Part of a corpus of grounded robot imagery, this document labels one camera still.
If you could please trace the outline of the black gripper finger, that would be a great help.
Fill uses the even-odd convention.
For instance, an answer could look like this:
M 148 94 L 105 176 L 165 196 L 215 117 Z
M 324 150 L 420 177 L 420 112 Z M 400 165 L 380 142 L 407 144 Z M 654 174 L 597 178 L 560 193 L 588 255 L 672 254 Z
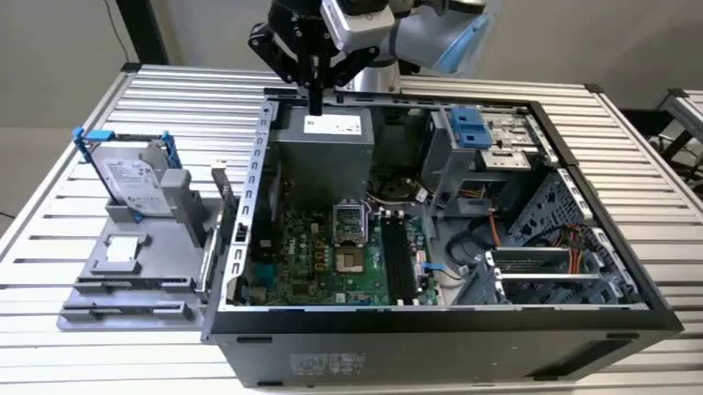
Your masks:
M 297 54 L 297 58 L 292 58 L 277 44 L 273 30 L 264 23 L 257 23 L 252 27 L 248 45 L 283 81 L 296 84 L 307 90 L 308 114 L 316 115 L 316 80 L 312 58 L 308 56 L 305 48 L 300 47 L 301 52 Z
M 331 64 L 332 57 L 324 53 L 319 57 L 315 82 L 315 114 L 321 115 L 324 90 L 344 86 L 369 65 L 380 53 L 377 46 L 351 51 L 345 57 Z

